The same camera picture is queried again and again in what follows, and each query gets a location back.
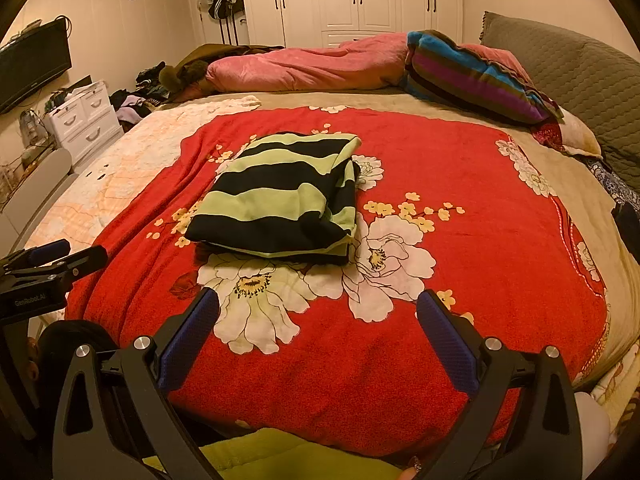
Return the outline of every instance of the pink comforter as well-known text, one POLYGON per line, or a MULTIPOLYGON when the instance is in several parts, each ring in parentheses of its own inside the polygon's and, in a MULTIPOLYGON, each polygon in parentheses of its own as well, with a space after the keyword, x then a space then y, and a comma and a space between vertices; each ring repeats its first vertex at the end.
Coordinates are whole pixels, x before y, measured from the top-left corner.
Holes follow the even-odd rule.
POLYGON ((406 59, 406 34, 345 41, 338 48, 285 48, 226 57, 209 65, 218 92, 375 90, 396 86, 406 59))

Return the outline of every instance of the television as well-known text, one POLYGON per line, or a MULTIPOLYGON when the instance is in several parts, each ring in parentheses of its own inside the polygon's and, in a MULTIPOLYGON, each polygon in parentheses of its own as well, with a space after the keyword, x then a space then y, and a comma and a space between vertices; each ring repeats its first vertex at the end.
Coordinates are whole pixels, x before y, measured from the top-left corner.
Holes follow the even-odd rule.
POLYGON ((24 32, 0 48, 0 114, 70 68, 66 18, 24 32))

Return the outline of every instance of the striped blanket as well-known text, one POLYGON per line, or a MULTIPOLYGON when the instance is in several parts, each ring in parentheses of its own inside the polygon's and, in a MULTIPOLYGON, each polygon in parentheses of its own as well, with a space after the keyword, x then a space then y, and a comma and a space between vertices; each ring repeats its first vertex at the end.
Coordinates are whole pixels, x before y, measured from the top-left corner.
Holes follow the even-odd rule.
POLYGON ((469 110, 494 120, 537 124, 562 118, 558 105, 516 72, 457 46, 436 30, 410 32, 400 86, 417 98, 469 110))
POLYGON ((186 238, 263 258, 344 265, 356 229, 351 134, 254 140, 218 174, 186 238))

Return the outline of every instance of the brown blanket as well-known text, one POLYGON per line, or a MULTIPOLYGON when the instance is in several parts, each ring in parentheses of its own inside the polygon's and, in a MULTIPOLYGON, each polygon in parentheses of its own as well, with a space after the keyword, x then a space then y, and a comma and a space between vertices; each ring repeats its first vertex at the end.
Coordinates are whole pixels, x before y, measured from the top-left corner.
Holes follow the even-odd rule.
POLYGON ((207 43, 199 46, 175 67, 164 67, 159 75, 160 83, 171 92, 171 99, 172 96, 184 90, 191 83, 202 79, 207 73, 209 63, 213 63, 223 57, 265 54, 281 48, 281 46, 207 43))

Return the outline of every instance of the metal screw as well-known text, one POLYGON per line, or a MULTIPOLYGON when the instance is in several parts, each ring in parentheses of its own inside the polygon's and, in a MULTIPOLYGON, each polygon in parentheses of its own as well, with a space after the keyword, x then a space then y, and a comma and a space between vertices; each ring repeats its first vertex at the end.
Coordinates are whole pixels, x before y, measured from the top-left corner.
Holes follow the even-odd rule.
POLYGON ((484 342, 484 346, 486 346, 489 350, 497 351, 502 348, 502 342, 495 337, 489 337, 484 342))
POLYGON ((558 357, 560 355, 560 351, 555 347, 555 346, 548 346, 545 348, 545 352, 546 354, 555 359, 556 357, 558 357))
POLYGON ((137 348, 138 350, 144 350, 148 348, 150 344, 151 339, 149 339, 146 335, 140 336, 133 342, 133 346, 135 346, 135 348, 137 348))
POLYGON ((84 357, 89 353, 89 350, 90 350, 89 345, 81 345, 76 349, 76 355, 78 357, 84 357))

